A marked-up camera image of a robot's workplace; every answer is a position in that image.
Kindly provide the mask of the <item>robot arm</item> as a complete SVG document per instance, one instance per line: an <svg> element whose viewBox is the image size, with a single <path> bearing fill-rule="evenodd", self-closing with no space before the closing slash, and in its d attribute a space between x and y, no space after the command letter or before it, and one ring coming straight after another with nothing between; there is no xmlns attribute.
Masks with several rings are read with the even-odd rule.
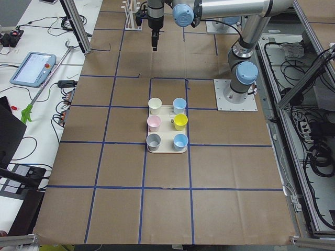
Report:
<svg viewBox="0 0 335 251"><path fill-rule="evenodd" d="M254 84L258 69L248 59L253 54L260 36L272 16L287 10L292 1L172 1L173 17L180 27L196 27L200 21L216 18L247 16L238 41L228 53L232 72L230 84L224 89L224 97L233 104L243 103L248 90Z"/></svg>
<svg viewBox="0 0 335 251"><path fill-rule="evenodd" d="M164 24L164 4L172 8L172 1L148 0L146 4L145 6L144 3L142 3L136 12L136 24L137 26L141 26L143 19L148 20L149 28L152 29L152 50L157 51L160 30Z"/></svg>

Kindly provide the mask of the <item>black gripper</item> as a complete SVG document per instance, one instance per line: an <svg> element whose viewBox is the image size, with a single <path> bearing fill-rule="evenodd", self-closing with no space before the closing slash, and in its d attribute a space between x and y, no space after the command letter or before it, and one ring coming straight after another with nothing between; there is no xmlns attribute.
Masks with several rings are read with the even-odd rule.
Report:
<svg viewBox="0 0 335 251"><path fill-rule="evenodd" d="M146 7L144 9L139 9L136 12L137 25L141 25L143 19L148 20L148 25L152 30L152 35L151 35L152 50L157 51L159 32L160 32L160 29L163 28L163 22L164 22L164 8L163 7L160 7L160 8Z"/></svg>

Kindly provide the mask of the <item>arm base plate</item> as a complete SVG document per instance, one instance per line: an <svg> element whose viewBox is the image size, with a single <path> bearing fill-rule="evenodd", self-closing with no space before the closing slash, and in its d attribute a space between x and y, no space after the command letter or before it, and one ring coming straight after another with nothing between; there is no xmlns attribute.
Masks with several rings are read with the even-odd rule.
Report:
<svg viewBox="0 0 335 251"><path fill-rule="evenodd" d="M214 89L218 111L257 112L255 94L250 86L244 94L235 93L230 79L214 79Z"/></svg>

